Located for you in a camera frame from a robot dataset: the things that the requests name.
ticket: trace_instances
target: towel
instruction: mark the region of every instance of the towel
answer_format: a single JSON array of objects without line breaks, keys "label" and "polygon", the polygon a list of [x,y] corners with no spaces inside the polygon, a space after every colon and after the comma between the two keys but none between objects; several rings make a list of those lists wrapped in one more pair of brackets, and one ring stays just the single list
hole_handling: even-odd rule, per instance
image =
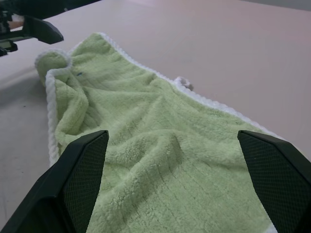
[{"label": "towel", "polygon": [[35,65],[47,90],[51,165],[73,140],[109,130],[88,233],[268,229],[237,134],[275,134],[139,64],[103,33]]}]

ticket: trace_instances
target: table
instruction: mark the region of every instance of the table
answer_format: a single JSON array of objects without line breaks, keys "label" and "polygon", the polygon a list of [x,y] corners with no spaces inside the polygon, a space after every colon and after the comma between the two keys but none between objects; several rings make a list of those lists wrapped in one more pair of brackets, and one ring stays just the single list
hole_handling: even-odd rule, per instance
[{"label": "table", "polygon": [[65,41],[18,42],[0,58],[0,228],[48,168],[48,48],[105,32],[140,63],[286,138],[311,158],[311,12],[239,0],[103,0],[48,19]]}]

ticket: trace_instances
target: fleece fabric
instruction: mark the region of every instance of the fleece fabric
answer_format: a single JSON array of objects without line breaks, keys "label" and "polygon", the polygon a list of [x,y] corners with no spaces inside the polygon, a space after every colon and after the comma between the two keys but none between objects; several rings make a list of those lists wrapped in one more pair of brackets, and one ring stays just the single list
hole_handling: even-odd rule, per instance
[{"label": "fleece fabric", "polygon": [[78,137],[108,130],[88,233],[263,233],[271,224],[239,130],[264,128],[140,65],[105,34],[36,61],[46,85],[51,165]]}]

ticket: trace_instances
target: green towel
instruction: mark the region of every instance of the green towel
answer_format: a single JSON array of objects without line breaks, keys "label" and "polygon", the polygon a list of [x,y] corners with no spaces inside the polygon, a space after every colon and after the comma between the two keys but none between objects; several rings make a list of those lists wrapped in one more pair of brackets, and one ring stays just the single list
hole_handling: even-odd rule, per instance
[{"label": "green towel", "polygon": [[104,34],[71,53],[47,51],[36,67],[51,164],[71,141],[109,130],[88,233],[263,233],[271,224],[237,140],[238,130],[261,132],[255,123],[138,64]]}]

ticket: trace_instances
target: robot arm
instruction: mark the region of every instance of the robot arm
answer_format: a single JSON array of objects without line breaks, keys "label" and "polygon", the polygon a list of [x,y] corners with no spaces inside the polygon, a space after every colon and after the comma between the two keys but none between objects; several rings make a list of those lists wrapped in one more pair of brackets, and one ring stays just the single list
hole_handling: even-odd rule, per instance
[{"label": "robot arm", "polygon": [[[15,42],[29,38],[54,44],[63,41],[59,30],[43,19],[99,0],[0,0],[0,56],[17,51]],[[24,16],[23,29],[11,31],[12,15]]]},{"label": "robot arm", "polygon": [[63,35],[52,24],[31,16],[24,16],[22,30],[12,32],[8,24],[8,21],[12,21],[12,14],[0,9],[0,56],[17,51],[15,42],[20,40],[37,38],[47,44],[54,44],[64,40]]}]

